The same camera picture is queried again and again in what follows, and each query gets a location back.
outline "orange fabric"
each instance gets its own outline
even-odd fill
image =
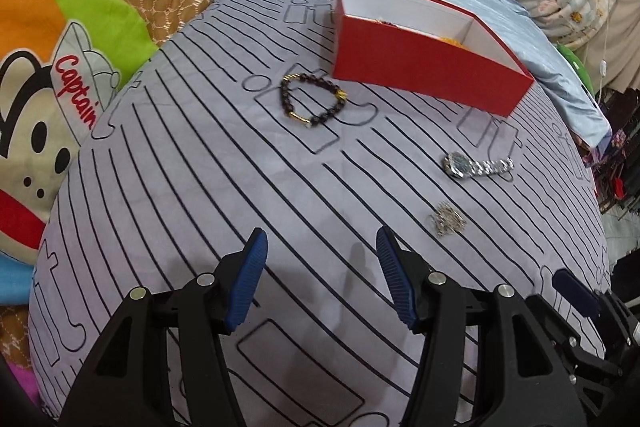
[[[56,0],[0,0],[0,59],[28,46],[47,62],[65,27]]]

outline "colorful blanket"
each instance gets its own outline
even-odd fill
[[[210,1],[0,0],[0,252],[11,261],[2,257],[0,303],[26,302],[24,265],[101,113]]]

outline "gray striped sheet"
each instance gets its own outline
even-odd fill
[[[34,367],[58,415],[127,291],[181,287],[238,251],[254,227],[269,257],[247,321],[224,340],[250,427],[396,425],[422,349],[374,255],[381,223],[462,285],[542,293],[603,355],[593,325],[550,285],[568,267],[609,285],[593,180],[538,85],[510,118],[380,86],[340,82],[350,102],[307,129],[284,117],[283,74],[332,66],[333,0],[218,0],[142,68],[72,166],[44,234],[30,302]],[[428,67],[428,60],[423,60]],[[331,96],[293,92],[318,113]],[[513,175],[456,181],[450,151],[511,155]],[[441,202],[467,221],[439,238]],[[457,421],[476,367],[469,328]],[[188,412],[169,355],[177,417]]]

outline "silver bolt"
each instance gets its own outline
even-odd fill
[[[444,273],[440,272],[431,272],[428,279],[431,284],[434,284],[436,286],[440,286],[441,284],[447,282],[447,276],[444,275]]]
[[[129,297],[131,297],[134,301],[139,301],[146,295],[146,290],[142,286],[138,286],[137,288],[133,288],[129,292]]]
[[[498,286],[498,293],[503,297],[507,297],[509,299],[516,295],[516,290],[514,290],[508,284],[500,284],[500,286]]]
[[[211,286],[215,279],[216,278],[213,277],[212,273],[201,273],[200,275],[198,275],[198,278],[196,279],[196,282],[200,286]]]

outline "open box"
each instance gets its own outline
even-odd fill
[[[475,14],[441,0],[337,0],[335,27],[339,80],[420,92],[501,116],[511,114],[534,81]]]

